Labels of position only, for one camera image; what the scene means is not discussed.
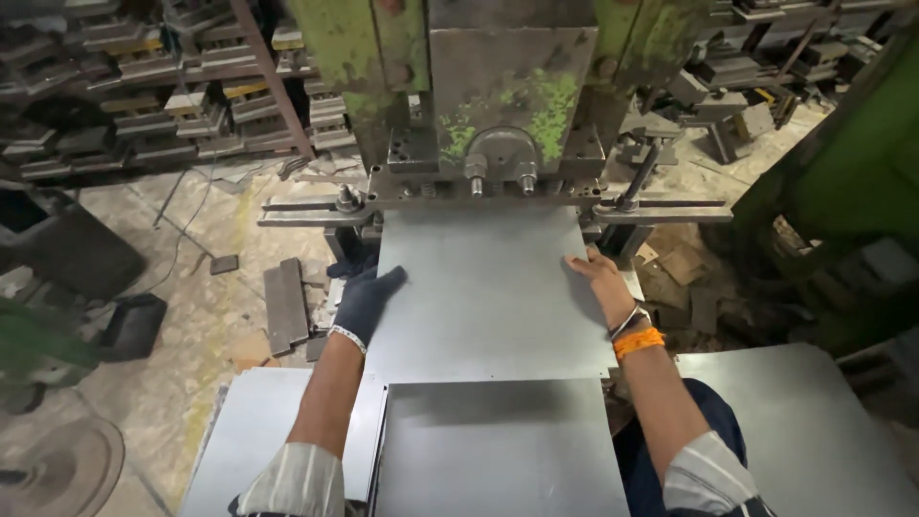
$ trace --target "bare hand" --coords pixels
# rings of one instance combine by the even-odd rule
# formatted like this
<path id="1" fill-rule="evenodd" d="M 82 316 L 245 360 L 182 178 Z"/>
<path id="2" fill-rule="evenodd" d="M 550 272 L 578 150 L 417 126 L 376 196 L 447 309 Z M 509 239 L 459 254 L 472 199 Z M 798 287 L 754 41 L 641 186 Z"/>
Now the bare hand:
<path id="1" fill-rule="evenodd" d="M 607 317 L 607 328 L 617 328 L 629 319 L 638 302 L 629 293 L 615 262 L 592 247 L 587 249 L 587 260 L 565 255 L 565 262 L 571 269 L 590 279 L 590 288 Z"/>

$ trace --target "hand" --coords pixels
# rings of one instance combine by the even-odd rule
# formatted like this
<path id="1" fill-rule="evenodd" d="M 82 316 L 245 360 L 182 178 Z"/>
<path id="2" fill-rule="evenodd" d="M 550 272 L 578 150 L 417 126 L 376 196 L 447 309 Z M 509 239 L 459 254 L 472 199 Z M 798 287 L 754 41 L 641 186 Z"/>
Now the hand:
<path id="1" fill-rule="evenodd" d="M 374 266 L 349 280 L 342 292 L 342 301 L 338 304 L 330 333 L 347 336 L 360 351 L 367 353 L 367 345 L 377 329 L 386 302 L 407 279 L 408 273 L 402 266 L 396 266 L 379 278 Z"/>
<path id="2" fill-rule="evenodd" d="M 607 317 L 607 328 L 618 328 L 629 319 L 638 302 L 629 293 L 629 287 L 615 262 L 592 247 L 587 249 L 587 260 L 565 255 L 565 262 L 571 269 L 590 279 L 590 288 Z"/>

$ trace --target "metal bracelet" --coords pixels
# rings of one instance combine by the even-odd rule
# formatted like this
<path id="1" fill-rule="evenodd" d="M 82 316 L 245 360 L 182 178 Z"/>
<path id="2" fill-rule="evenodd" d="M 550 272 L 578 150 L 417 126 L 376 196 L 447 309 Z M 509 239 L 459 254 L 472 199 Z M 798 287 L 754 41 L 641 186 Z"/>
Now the metal bracelet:
<path id="1" fill-rule="evenodd" d="M 616 328 L 616 330 L 610 330 L 610 331 L 609 331 L 609 340 L 610 340 L 610 341 L 615 341 L 615 340 L 616 340 L 616 337 L 618 337 L 618 335 L 622 333 L 622 330 L 626 327 L 626 325 L 629 324 L 629 322 L 631 321 L 632 317 L 635 316 L 635 313 L 637 313 L 637 312 L 638 312 L 638 300 L 635 300 L 635 308 L 632 309 L 632 312 L 631 312 L 631 313 L 629 313 L 629 317 L 625 318 L 625 320 L 622 321 L 622 324 L 619 325 L 619 326 Z"/>

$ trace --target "orange wristband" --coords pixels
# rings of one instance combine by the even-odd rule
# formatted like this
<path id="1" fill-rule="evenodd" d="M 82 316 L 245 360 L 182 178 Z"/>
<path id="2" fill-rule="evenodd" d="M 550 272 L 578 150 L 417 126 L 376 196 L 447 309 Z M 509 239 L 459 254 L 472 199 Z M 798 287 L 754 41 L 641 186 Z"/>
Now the orange wristband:
<path id="1" fill-rule="evenodd" d="M 616 339 L 613 351 L 616 353 L 616 360 L 622 361 L 627 353 L 658 345 L 664 345 L 664 335 L 658 332 L 657 328 L 648 327 L 641 332 L 633 332 Z"/>

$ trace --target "black work glove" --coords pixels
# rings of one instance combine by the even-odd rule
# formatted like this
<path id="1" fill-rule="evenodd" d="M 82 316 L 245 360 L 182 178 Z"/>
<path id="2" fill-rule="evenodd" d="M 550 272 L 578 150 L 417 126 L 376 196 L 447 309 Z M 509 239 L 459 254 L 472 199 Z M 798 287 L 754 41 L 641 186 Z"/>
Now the black work glove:
<path id="1" fill-rule="evenodd" d="M 338 304 L 338 312 L 335 313 L 335 321 L 329 332 L 348 336 L 366 354 L 367 345 L 373 331 L 377 329 L 386 302 L 407 279 L 408 273 L 402 266 L 396 266 L 379 278 L 377 267 L 374 266 L 349 280 L 345 284 L 342 301 Z"/>

